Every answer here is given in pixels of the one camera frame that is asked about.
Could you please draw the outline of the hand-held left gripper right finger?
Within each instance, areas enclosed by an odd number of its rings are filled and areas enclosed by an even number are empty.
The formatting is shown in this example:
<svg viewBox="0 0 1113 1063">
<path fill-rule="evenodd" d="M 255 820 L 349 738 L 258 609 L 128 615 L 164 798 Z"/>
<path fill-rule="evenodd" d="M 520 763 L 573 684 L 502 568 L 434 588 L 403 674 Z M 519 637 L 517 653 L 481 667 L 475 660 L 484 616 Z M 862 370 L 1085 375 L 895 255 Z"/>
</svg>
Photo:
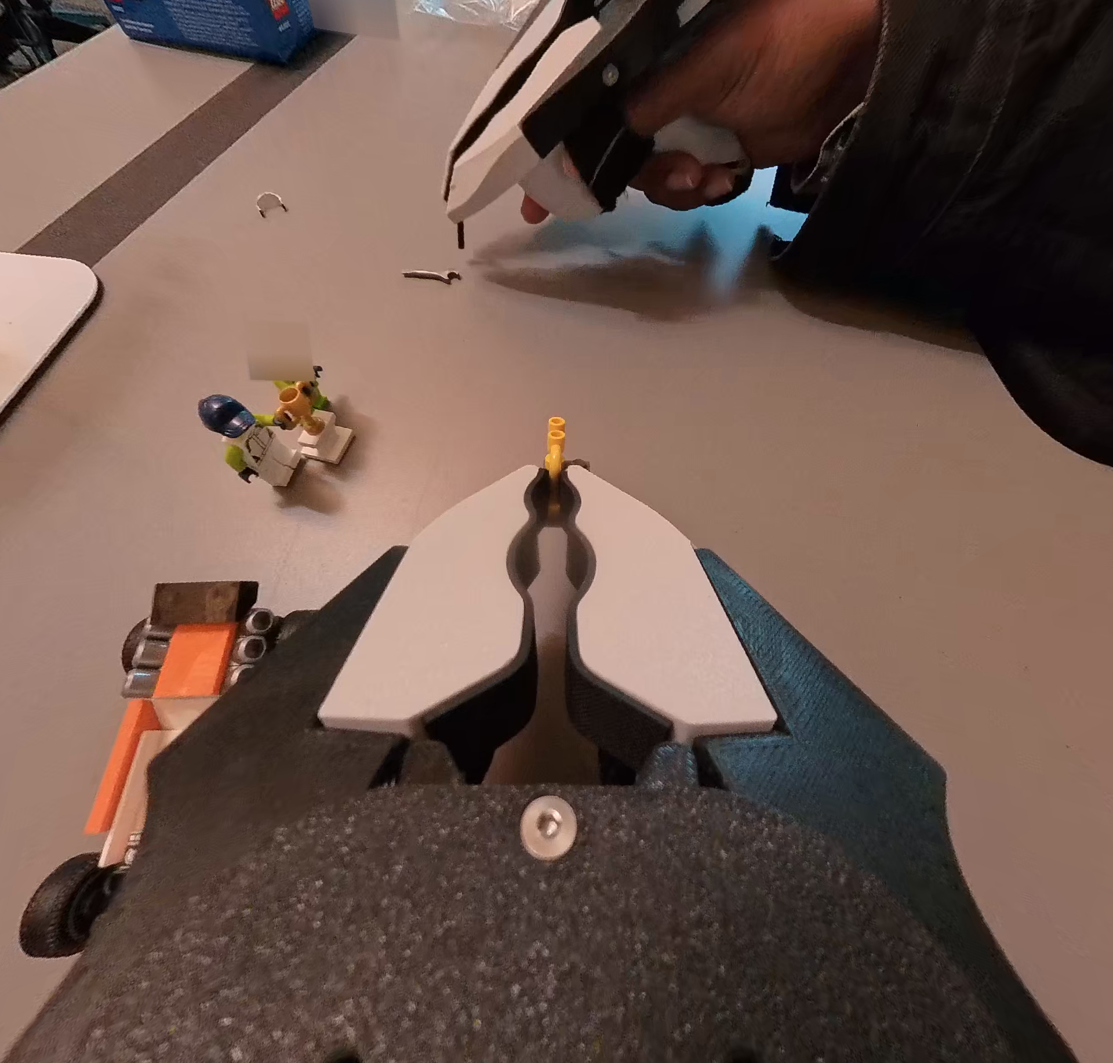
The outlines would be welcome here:
<svg viewBox="0 0 1113 1063">
<path fill-rule="evenodd" d="M 569 717 L 640 771 L 660 745 L 768 735 L 778 712 L 695 547 L 591 471 L 569 473 Z"/>
</svg>

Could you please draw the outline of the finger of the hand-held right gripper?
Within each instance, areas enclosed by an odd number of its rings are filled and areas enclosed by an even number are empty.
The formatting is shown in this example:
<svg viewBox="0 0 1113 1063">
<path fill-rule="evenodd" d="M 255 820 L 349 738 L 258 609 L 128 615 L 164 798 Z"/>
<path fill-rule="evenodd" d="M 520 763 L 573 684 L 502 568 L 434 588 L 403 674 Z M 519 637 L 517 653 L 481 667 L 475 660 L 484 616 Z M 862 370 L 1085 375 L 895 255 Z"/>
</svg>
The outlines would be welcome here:
<svg viewBox="0 0 1113 1063">
<path fill-rule="evenodd" d="M 477 213 L 543 161 L 523 131 L 531 111 L 599 35 L 577 0 L 543 0 L 484 83 L 449 148 L 449 213 Z"/>
<path fill-rule="evenodd" d="M 511 189 L 520 187 L 558 218 L 590 219 L 613 209 L 627 184 L 621 176 L 632 171 L 632 137 L 620 95 L 627 71 L 607 49 L 601 27 L 523 124 L 545 157 Z M 465 220 L 479 213 L 466 213 Z"/>
</svg>

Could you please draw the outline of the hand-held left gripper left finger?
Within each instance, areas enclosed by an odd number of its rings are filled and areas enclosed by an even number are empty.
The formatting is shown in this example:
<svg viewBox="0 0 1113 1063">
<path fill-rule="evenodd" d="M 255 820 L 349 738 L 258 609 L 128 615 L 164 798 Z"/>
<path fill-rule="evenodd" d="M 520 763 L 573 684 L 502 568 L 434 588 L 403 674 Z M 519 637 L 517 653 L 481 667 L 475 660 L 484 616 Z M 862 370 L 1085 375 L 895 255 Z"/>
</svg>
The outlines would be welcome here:
<svg viewBox="0 0 1113 1063">
<path fill-rule="evenodd" d="M 511 471 L 412 541 L 318 711 L 326 728 L 429 738 L 487 770 L 536 705 L 530 571 L 539 467 Z"/>
</svg>

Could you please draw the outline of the white lime lego minifigure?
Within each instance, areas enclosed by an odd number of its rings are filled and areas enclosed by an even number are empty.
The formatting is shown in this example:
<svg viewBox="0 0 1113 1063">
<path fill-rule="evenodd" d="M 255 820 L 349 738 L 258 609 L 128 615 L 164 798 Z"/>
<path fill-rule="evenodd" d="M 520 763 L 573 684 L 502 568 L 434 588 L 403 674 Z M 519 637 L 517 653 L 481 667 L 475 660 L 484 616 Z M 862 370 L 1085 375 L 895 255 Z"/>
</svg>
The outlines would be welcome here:
<svg viewBox="0 0 1113 1063">
<path fill-rule="evenodd" d="M 280 440 L 280 430 L 272 427 L 272 419 L 258 419 L 242 413 L 221 429 L 230 441 L 225 449 L 225 463 L 244 482 L 262 478 L 272 488 L 286 488 L 299 467 L 298 447 Z"/>
</svg>

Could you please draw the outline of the gold lego piece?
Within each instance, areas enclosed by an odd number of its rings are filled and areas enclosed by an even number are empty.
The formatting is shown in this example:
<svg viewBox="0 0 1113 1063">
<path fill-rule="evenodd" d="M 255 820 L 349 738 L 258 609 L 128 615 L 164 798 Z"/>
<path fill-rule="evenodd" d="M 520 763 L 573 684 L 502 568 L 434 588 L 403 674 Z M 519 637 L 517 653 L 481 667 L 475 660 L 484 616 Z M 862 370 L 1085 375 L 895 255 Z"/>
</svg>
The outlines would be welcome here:
<svg viewBox="0 0 1113 1063">
<path fill-rule="evenodd" d="M 278 405 L 274 414 L 274 425 L 280 430 L 299 429 L 318 437 L 326 429 L 315 405 L 317 390 L 314 380 L 295 380 L 280 385 Z"/>
</svg>

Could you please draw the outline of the orange lego race car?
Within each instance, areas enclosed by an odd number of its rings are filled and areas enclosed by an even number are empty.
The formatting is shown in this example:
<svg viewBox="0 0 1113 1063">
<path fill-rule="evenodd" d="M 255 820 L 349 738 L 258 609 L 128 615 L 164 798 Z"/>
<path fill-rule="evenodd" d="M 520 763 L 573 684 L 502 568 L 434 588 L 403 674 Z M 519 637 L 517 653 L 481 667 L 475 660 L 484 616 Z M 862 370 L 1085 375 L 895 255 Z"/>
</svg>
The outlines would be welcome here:
<svg viewBox="0 0 1113 1063">
<path fill-rule="evenodd" d="M 121 649 L 127 706 L 85 828 L 104 843 L 62 862 L 35 889 L 19 925 L 27 956 L 83 951 L 137 856 L 155 757 L 316 614 L 277 614 L 257 596 L 254 581 L 155 585 L 149 612 Z"/>
</svg>

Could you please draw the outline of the person's right forearm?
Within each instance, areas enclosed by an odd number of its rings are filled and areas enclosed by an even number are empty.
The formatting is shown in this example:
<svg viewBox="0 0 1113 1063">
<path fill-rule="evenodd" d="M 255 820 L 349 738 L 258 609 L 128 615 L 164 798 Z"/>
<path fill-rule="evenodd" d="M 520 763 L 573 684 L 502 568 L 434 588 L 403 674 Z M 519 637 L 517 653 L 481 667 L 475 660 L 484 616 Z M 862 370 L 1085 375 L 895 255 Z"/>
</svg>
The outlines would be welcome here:
<svg viewBox="0 0 1113 1063">
<path fill-rule="evenodd" d="M 864 104 L 779 169 L 785 277 L 962 319 L 1009 396 L 1112 463 L 1112 0 L 881 0 Z"/>
</svg>

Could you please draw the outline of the person's right hand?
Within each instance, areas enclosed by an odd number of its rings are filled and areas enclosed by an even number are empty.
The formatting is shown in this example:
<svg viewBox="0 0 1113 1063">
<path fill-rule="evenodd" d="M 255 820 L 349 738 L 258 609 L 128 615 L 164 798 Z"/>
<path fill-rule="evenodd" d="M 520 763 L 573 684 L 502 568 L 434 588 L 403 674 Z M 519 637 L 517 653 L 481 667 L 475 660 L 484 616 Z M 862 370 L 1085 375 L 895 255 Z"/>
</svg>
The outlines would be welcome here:
<svg viewBox="0 0 1113 1063">
<path fill-rule="evenodd" d="M 684 55 L 628 97 L 628 125 L 642 137 L 686 117 L 729 130 L 754 169 L 786 166 L 817 195 L 870 91 L 881 27 L 881 0 L 720 0 Z"/>
</svg>

